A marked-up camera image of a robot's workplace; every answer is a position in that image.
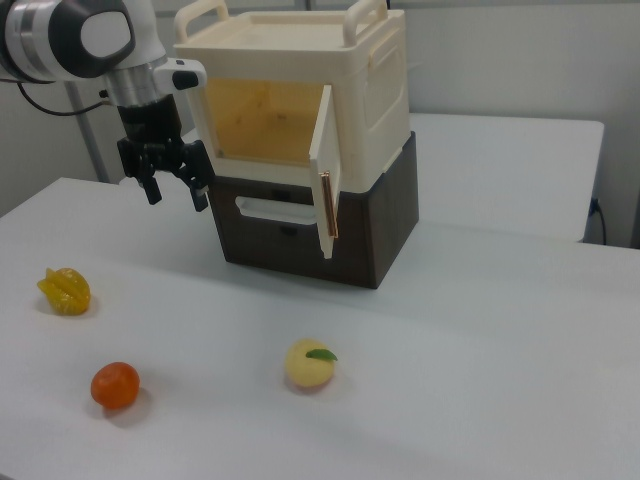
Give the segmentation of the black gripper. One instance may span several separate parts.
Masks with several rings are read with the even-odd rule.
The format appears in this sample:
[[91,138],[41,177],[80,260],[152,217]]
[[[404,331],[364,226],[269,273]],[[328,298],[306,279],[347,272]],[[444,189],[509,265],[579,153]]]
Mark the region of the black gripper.
[[[150,204],[157,204],[162,195],[154,178],[152,152],[146,143],[164,144],[181,139],[181,120],[174,96],[167,95],[145,105],[120,106],[117,110],[126,133],[117,142],[124,174],[137,180]],[[170,171],[189,188],[194,209],[205,210],[212,165],[203,142],[180,141],[171,151]]]

